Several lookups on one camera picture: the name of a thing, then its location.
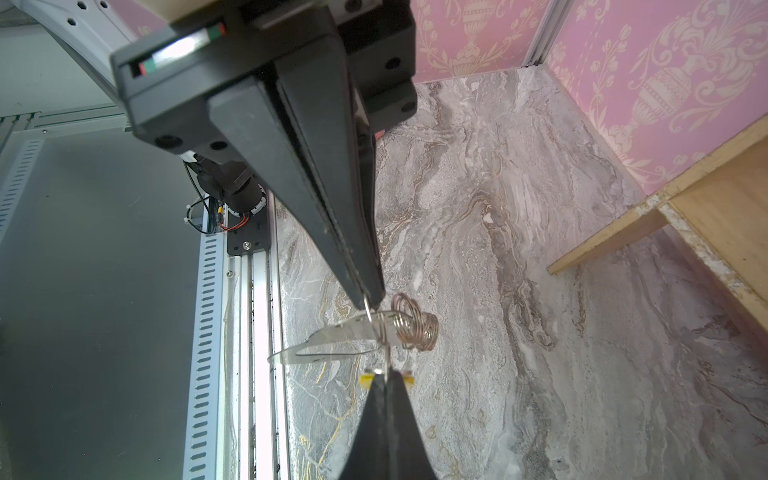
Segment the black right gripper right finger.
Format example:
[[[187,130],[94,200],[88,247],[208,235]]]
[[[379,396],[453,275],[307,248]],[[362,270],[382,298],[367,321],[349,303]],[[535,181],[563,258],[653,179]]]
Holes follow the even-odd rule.
[[[436,479],[406,385],[395,370],[386,380],[389,470],[387,479]]]

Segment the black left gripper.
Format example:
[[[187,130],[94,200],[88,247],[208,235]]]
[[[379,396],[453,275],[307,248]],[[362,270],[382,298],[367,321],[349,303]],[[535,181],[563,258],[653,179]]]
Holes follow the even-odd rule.
[[[206,155],[223,150],[221,133],[363,309],[385,286],[360,161],[373,158],[372,141],[358,140],[353,89],[373,132],[410,118],[415,36],[406,1],[215,1],[115,51],[110,65],[138,139]],[[298,146],[249,77],[277,80]]]

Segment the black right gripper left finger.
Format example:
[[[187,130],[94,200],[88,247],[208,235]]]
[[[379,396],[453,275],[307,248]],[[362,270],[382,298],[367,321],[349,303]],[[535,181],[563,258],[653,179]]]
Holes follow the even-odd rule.
[[[388,478],[387,407],[385,376],[376,374],[340,479]]]

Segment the key with yellow tag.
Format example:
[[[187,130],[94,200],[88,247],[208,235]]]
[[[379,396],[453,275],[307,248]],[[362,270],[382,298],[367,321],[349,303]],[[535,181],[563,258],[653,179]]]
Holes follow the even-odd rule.
[[[415,384],[415,378],[412,375],[412,372],[408,370],[399,371],[399,374],[402,376],[406,388],[411,389]],[[381,369],[365,369],[359,377],[359,384],[363,389],[369,390],[373,384],[374,378],[378,376],[389,379],[392,376],[392,373],[387,374]]]

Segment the silver metal keyring bottle opener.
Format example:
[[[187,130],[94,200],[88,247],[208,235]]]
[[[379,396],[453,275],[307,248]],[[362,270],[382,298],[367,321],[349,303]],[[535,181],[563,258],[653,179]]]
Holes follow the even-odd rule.
[[[305,341],[274,353],[268,361],[281,365],[341,361],[388,347],[431,351],[437,344],[439,329],[436,315],[398,292],[388,310],[363,312],[324,326]]]

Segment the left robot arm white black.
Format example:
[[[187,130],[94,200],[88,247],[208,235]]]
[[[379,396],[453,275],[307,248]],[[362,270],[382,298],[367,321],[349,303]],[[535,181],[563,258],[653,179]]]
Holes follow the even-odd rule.
[[[22,1],[175,155],[241,162],[304,227],[359,309],[386,294],[375,227],[379,132],[417,109],[406,1],[148,1],[136,37],[113,1]]]

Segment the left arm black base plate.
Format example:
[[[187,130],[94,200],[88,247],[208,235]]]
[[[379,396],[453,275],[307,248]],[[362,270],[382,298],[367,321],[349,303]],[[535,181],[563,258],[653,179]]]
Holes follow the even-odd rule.
[[[203,204],[200,232],[222,233],[232,257],[270,248],[267,192],[248,165],[219,164],[195,154],[184,166]]]

